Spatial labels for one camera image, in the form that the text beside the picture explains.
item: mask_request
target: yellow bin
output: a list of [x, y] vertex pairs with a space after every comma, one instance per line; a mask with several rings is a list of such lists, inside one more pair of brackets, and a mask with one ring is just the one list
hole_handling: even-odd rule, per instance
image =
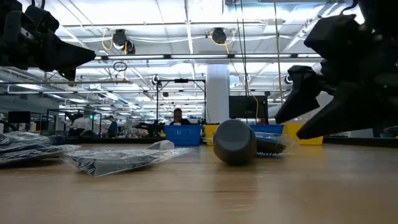
[[218, 124], [205, 124], [204, 127], [205, 127], [205, 139], [207, 140], [206, 144], [208, 146], [212, 146], [214, 133], [216, 133]]
[[311, 146], [320, 146], [322, 145], [323, 136], [313, 139], [299, 139], [296, 136], [297, 131], [303, 126], [304, 124], [298, 123], [285, 123], [283, 134], [290, 136], [292, 139], [296, 140], [297, 143], [300, 145], [311, 145]]

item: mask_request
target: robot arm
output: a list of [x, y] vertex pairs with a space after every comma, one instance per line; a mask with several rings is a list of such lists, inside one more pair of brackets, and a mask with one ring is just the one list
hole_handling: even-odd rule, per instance
[[373, 128], [398, 117], [398, 30], [383, 15], [392, 9], [386, 0], [353, 1], [349, 8], [356, 4], [364, 24], [342, 13], [322, 18], [304, 41], [324, 58], [322, 74], [305, 66], [288, 71], [293, 88], [275, 116], [277, 123], [318, 108], [315, 97], [321, 91], [333, 96], [297, 132], [300, 139]]

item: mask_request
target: cylindrical object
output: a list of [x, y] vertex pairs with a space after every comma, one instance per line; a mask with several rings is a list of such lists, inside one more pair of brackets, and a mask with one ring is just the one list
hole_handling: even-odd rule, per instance
[[257, 153], [254, 131], [240, 120], [220, 124], [213, 138], [216, 156], [231, 166], [249, 163]]
[[229, 119], [228, 65], [207, 65], [206, 100], [208, 123], [222, 123]]

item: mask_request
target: ceiling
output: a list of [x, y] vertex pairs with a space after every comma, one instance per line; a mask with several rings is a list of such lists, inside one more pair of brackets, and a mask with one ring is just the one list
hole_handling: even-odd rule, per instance
[[[24, 9], [30, 4], [29, 0], [20, 0]], [[243, 0], [235, 4], [233, 0], [47, 0], [45, 9], [58, 19], [61, 26], [57, 35], [71, 44], [86, 47], [94, 50], [98, 56], [123, 55], [124, 52], [115, 49], [106, 50], [111, 46], [111, 35], [116, 29], [125, 29], [127, 37], [134, 43], [136, 55], [164, 55], [164, 54], [184, 54], [184, 55], [206, 55], [206, 54], [242, 54], [246, 46], [246, 54], [286, 54], [286, 55], [307, 55], [295, 59], [282, 58], [271, 60], [264, 58], [247, 60], [247, 73], [250, 80], [249, 88], [261, 91], [253, 92], [255, 95], [264, 94], [263, 90], [279, 89], [279, 75], [284, 78], [287, 70], [292, 65], [315, 66], [321, 58], [306, 48], [303, 40], [311, 28], [319, 20], [320, 16], [327, 17], [336, 15], [346, 7], [341, 1], [339, 3], [327, 3], [319, 0], [296, 0], [278, 1], [276, 5], [272, 1], [253, 1]], [[357, 21], [363, 22], [358, 9], [351, 12], [357, 14]], [[228, 36], [228, 49], [225, 46], [214, 44], [209, 35], [215, 27], [222, 27]], [[130, 105], [138, 105], [132, 108], [133, 111], [151, 113], [155, 101], [154, 92], [143, 93], [143, 90], [154, 90], [152, 78], [157, 75], [163, 79], [174, 78], [206, 78], [206, 66], [214, 63], [214, 60], [123, 60], [128, 64], [125, 72], [116, 72], [113, 69], [115, 61], [96, 60], [77, 69], [76, 80], [93, 81], [94, 84], [77, 85], [42, 85], [46, 90], [57, 90], [56, 94], [62, 97], [60, 100], [66, 104], [76, 104], [76, 102], [65, 101], [69, 98], [87, 100], [97, 105], [116, 105], [118, 103], [110, 97], [100, 97], [98, 94], [87, 94], [83, 91], [93, 91], [93, 88], [110, 91], [129, 91], [129, 93], [114, 93], [118, 98]], [[243, 63], [241, 59], [219, 60], [219, 63], [227, 63], [230, 74], [239, 76], [239, 85], [234, 87], [233, 95], [244, 94]], [[65, 81], [56, 73], [47, 73], [38, 69], [29, 69], [27, 72], [15, 70], [10, 75], [5, 75], [3, 70], [1, 80], [32, 80], [46, 82]], [[123, 83], [104, 83], [108, 81], [128, 80], [133, 84]], [[282, 82], [281, 89], [288, 91], [289, 85]], [[181, 107], [189, 108], [192, 115], [201, 116], [204, 108], [198, 104], [192, 106], [192, 102], [182, 101], [183, 99], [203, 99], [201, 85], [194, 83], [173, 83], [170, 82], [165, 88], [167, 90], [191, 90], [191, 92], [169, 92], [169, 97], [161, 100], [180, 100]], [[15, 90], [20, 91], [21, 86], [15, 86]], [[63, 94], [62, 91], [80, 91], [80, 93]], [[273, 100], [280, 99], [280, 95], [275, 92], [271, 95]], [[115, 106], [117, 113], [119, 110], [126, 110], [126, 107]], [[172, 111], [174, 107], [164, 102], [163, 110]]]

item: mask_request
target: gray cylinder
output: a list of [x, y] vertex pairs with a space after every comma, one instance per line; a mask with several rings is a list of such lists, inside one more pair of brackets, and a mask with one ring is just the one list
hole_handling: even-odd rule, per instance
[[247, 164], [257, 153], [256, 136], [242, 121], [227, 120], [214, 134], [213, 150], [219, 159], [231, 166]]

